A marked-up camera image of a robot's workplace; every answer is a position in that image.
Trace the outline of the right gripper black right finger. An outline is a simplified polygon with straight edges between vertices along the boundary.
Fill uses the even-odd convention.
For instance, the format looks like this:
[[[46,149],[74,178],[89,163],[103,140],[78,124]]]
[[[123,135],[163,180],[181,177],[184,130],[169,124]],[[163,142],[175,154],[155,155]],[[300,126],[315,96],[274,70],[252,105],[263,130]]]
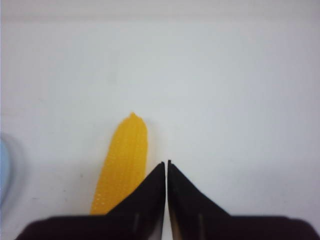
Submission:
[[[167,203],[174,240],[207,240],[206,220],[231,216],[203,194],[171,160],[167,163]]]

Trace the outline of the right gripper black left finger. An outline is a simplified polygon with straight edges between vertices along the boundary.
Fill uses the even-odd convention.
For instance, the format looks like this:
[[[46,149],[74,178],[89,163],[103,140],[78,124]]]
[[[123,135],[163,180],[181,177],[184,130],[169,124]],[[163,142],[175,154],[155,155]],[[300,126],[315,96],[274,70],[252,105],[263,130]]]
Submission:
[[[159,163],[142,183],[105,215],[107,240],[160,240],[166,203],[165,164]]]

